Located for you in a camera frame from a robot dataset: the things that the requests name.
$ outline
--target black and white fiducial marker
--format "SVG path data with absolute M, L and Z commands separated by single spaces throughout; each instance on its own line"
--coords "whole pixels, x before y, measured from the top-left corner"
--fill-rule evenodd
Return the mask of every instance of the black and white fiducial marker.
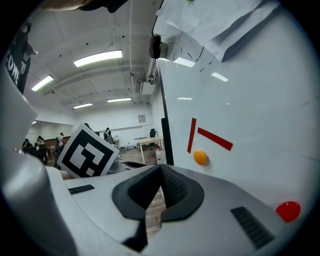
M 74 178 L 103 176 L 118 153 L 119 149 L 81 124 L 64 147 L 57 164 Z

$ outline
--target desk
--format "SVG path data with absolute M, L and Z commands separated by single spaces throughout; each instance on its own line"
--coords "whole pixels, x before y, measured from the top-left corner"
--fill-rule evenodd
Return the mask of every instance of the desk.
M 144 139 L 140 139 L 140 140 L 139 140 L 140 150 L 141 150 L 141 155 L 142 155 L 142 160 L 143 160 L 143 163 L 144 163 L 144 164 L 145 164 L 146 162 L 145 162 L 144 150 L 143 150 L 142 145 L 160 142 L 160 143 L 161 143 L 160 146 L 162 147 L 162 146 L 163 146 L 163 141 L 164 141 L 164 138 L 163 138 L 163 137 L 152 137 L 152 138 L 144 138 Z
M 145 138 L 148 138 L 148 137 L 139 137 L 139 138 L 135 138 L 135 140 L 142 140 L 142 139 L 145 139 Z

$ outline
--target wooden table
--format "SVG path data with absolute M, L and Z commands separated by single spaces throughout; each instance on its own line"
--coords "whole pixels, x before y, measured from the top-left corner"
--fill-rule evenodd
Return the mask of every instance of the wooden table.
M 144 163 L 144 164 L 145 164 L 146 162 L 145 162 L 144 150 L 143 150 L 142 145 L 160 142 L 160 147 L 162 147 L 162 146 L 163 146 L 163 143 L 164 143 L 163 141 L 164 141 L 164 138 L 163 138 L 163 137 L 152 137 L 152 138 L 144 138 L 144 139 L 140 139 L 140 140 L 139 140 L 140 150 L 141 150 L 141 155 L 142 155 L 142 160 L 143 160 L 143 163 Z

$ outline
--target black rubber pad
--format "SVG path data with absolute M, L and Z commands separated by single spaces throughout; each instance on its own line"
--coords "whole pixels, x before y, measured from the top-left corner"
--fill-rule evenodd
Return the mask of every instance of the black rubber pad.
M 72 187 L 69 188 L 69 192 L 71 195 L 86 192 L 88 190 L 93 190 L 95 187 L 92 185 L 84 185 L 84 186 L 77 186 L 77 187 Z
M 123 241 L 123 245 L 140 252 L 148 244 L 146 210 L 160 186 L 167 208 L 161 214 L 162 222 L 187 219 L 200 207 L 205 197 L 199 183 L 164 164 L 157 164 L 121 182 L 113 189 L 112 200 L 125 218 L 139 221 L 136 234 Z
M 274 239 L 274 236 L 247 208 L 243 206 L 234 208 L 231 210 L 231 213 L 236 218 L 256 249 L 265 246 Z

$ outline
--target fluorescent light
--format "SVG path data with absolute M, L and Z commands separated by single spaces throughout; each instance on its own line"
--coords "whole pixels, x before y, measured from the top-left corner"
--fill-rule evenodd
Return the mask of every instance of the fluorescent light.
M 116 98 L 116 99 L 107 100 L 107 102 L 124 102 L 124 101 L 131 101 L 131 98 Z
M 88 106 L 92 106 L 91 103 L 87 103 L 87 104 L 83 104 L 83 105 L 79 105 L 79 106 L 74 106 L 74 109 L 80 109 L 80 108 L 84 108 L 84 107 L 88 107 Z
M 91 55 L 91 56 L 76 60 L 74 64 L 77 67 L 81 67 L 83 65 L 87 65 L 93 62 L 99 62 L 99 61 L 116 59 L 116 58 L 122 58 L 122 50 L 113 50 L 113 51 L 107 51 L 107 52 Z
M 170 60 L 166 59 L 166 58 L 158 58 L 158 60 L 162 60 L 162 61 L 165 61 L 165 62 L 169 62 Z
M 39 90 L 42 86 L 44 86 L 45 84 L 49 83 L 50 81 L 52 81 L 54 78 L 51 75 L 48 75 L 45 79 L 43 79 L 41 82 L 37 83 L 37 85 L 35 87 L 33 87 L 31 90 L 32 91 L 37 91 Z
M 216 78 L 219 78 L 220 80 L 222 80 L 222 81 L 224 81 L 224 82 L 229 81 L 229 80 L 228 80 L 227 78 L 225 78 L 223 75 L 220 75 L 220 74 L 218 74 L 218 73 L 216 73 L 216 72 L 214 72 L 213 74 L 211 74 L 211 76 L 216 77 Z
M 190 61 L 190 60 L 187 60 L 185 58 L 177 58 L 174 63 L 178 63 L 178 64 L 181 64 L 181 65 L 184 65 L 184 66 L 187 66 L 187 67 L 190 67 L 192 68 L 196 63 L 193 62 L 193 61 Z

